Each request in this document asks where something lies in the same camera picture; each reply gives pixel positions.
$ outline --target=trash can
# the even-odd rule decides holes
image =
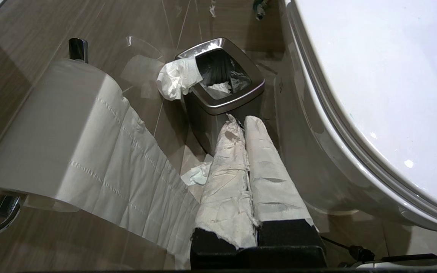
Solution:
[[[241,123],[246,116],[260,116],[264,77],[250,58],[226,38],[196,45],[175,59],[195,57],[203,81],[193,85],[184,103],[190,126],[200,145],[215,154],[217,137],[231,114]],[[209,88],[229,82],[230,93]]]

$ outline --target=toilet paper holder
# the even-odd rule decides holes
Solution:
[[[71,38],[68,40],[69,58],[89,63],[88,43],[84,39]],[[18,216],[21,206],[26,201],[26,194],[4,192],[0,194],[0,233],[5,230]]]

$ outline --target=wall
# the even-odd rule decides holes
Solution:
[[[188,122],[179,102],[163,101],[148,67],[138,84],[122,78],[142,55],[160,62],[201,42],[194,0],[7,0],[0,8],[0,136],[47,66],[68,57],[68,39],[89,43],[90,64],[113,76],[179,170]],[[0,271],[160,269],[165,250],[80,211],[23,208],[0,234]]]
[[[243,50],[283,52],[278,0],[269,0],[266,16],[258,21],[253,0],[217,0],[216,18],[210,16],[210,0],[196,0],[203,40],[226,37]]]

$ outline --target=toilet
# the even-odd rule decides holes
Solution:
[[[437,231],[437,1],[279,5],[280,152],[305,202]]]

